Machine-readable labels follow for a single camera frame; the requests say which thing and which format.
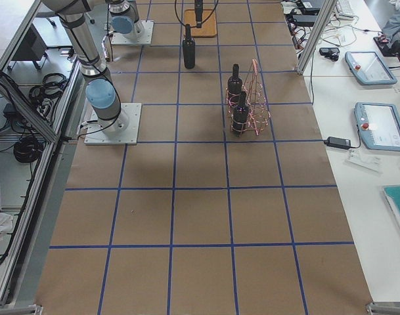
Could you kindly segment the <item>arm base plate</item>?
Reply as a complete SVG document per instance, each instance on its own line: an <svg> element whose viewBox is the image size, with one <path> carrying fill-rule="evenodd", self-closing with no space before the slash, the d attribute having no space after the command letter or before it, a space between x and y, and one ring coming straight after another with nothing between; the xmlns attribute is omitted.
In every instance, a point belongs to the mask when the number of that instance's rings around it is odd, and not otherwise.
<svg viewBox="0 0 400 315"><path fill-rule="evenodd" d="M98 120L97 114L91 110L90 120L84 143L86 145L136 145L139 135L139 124L141 119L141 103L122 103L121 113L118 119L111 125L103 120Z"/></svg>
<svg viewBox="0 0 400 315"><path fill-rule="evenodd" d="M131 33L121 34L115 32L112 36L112 44L115 46L150 45L153 28L153 20L140 20L135 24L135 28Z"/></svg>

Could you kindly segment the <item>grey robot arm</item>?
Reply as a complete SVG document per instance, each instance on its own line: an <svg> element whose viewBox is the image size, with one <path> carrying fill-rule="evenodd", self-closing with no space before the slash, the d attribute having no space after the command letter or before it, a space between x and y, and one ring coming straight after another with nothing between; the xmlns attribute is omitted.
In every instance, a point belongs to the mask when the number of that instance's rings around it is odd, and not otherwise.
<svg viewBox="0 0 400 315"><path fill-rule="evenodd" d="M81 64L86 80L85 94L97 115L98 124L107 133L125 127L122 107L112 84L106 60L100 56L85 13L104 1L44 1L43 4L60 19Z"/></svg>
<svg viewBox="0 0 400 315"><path fill-rule="evenodd" d="M108 12L113 30L124 38L135 43L146 35L136 1L112 1L108 5Z"/></svg>

